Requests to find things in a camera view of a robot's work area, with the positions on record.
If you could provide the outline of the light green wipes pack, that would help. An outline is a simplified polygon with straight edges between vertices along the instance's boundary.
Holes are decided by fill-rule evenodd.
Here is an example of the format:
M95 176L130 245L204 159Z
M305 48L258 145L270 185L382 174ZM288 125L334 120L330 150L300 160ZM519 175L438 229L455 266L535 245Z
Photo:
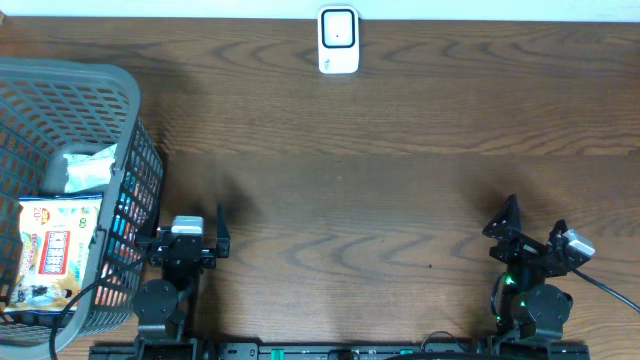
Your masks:
M109 146L93 155L64 154L67 161L66 193L77 193L108 185L111 168L115 163L116 145Z

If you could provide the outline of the yellow snack bag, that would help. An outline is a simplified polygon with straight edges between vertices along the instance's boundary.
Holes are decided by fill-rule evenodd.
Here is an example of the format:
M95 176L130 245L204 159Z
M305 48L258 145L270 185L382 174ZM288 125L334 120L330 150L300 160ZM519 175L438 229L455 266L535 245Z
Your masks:
M8 312L60 312L82 290L101 203L100 194L20 199L23 247Z

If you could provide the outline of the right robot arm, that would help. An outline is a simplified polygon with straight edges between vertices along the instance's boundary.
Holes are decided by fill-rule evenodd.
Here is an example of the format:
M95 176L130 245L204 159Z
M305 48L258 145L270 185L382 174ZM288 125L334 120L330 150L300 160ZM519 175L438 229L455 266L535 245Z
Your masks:
M515 194L484 227L482 234L496 241L489 255L506 265L490 300L504 342L547 344L562 338L573 300L546 280L568 273L566 231L566 223L558 221L545 244L524 234Z

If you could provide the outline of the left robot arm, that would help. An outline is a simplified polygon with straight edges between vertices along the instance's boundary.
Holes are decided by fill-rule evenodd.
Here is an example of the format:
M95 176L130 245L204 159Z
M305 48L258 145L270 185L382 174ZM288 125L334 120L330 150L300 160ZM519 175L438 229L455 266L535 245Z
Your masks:
M200 278L230 256L231 238L224 212L216 209L216 241L205 245L204 219L177 216L154 235L139 236L137 248L161 277L145 282L134 295L138 317L136 359L214 359L215 347L193 334Z

